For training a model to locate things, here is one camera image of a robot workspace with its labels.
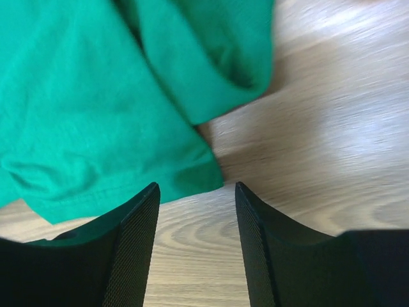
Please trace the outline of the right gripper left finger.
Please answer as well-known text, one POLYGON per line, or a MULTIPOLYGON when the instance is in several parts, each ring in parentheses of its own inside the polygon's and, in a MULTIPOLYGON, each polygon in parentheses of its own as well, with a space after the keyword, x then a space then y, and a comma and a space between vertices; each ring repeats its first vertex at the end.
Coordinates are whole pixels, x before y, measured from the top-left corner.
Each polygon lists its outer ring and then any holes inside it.
POLYGON ((54 239, 1 239, 1 305, 142 306, 159 205, 152 183, 54 239))

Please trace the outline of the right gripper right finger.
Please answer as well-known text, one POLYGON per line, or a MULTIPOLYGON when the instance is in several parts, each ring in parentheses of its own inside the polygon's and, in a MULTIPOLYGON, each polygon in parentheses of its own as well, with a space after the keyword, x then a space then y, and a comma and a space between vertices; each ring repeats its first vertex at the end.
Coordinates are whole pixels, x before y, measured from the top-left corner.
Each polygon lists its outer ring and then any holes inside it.
POLYGON ((408 305, 408 230, 333 237, 279 212, 241 182, 235 203, 251 306, 408 305))

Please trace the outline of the green t shirt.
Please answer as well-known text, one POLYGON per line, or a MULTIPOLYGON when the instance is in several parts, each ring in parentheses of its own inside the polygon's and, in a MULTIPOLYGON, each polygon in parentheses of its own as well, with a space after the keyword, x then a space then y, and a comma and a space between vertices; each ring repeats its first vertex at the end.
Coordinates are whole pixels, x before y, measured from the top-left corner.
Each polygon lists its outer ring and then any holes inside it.
POLYGON ((196 127, 262 95, 273 1, 2 1, 1 205, 99 216, 223 186, 196 127))

